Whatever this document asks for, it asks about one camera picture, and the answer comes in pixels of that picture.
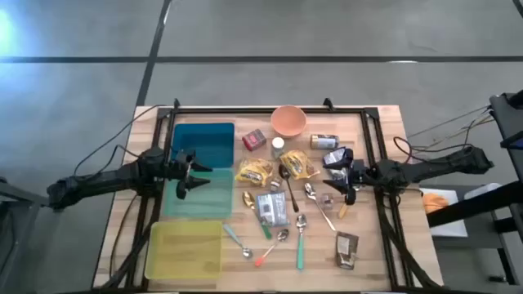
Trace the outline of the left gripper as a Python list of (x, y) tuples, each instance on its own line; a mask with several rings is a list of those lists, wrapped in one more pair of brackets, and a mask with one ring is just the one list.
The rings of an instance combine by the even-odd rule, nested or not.
[(205, 167), (194, 161), (192, 154), (187, 154), (183, 150), (178, 151), (174, 159), (173, 167), (175, 168), (174, 178), (178, 180), (176, 193), (179, 199), (185, 199), (187, 192), (191, 189), (209, 184), (211, 181), (204, 178), (192, 178), (190, 170), (196, 172), (211, 172), (211, 167)]

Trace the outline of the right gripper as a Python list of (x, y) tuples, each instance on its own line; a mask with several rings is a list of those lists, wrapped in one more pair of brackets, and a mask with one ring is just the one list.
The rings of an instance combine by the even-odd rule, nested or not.
[(351, 162), (350, 158), (343, 158), (334, 163), (325, 163), (325, 169), (343, 169), (346, 171), (346, 183), (343, 180), (324, 180), (324, 183), (338, 192), (346, 192), (345, 204), (354, 204), (356, 193), (361, 188), (362, 175), (366, 169), (363, 159), (356, 159)]

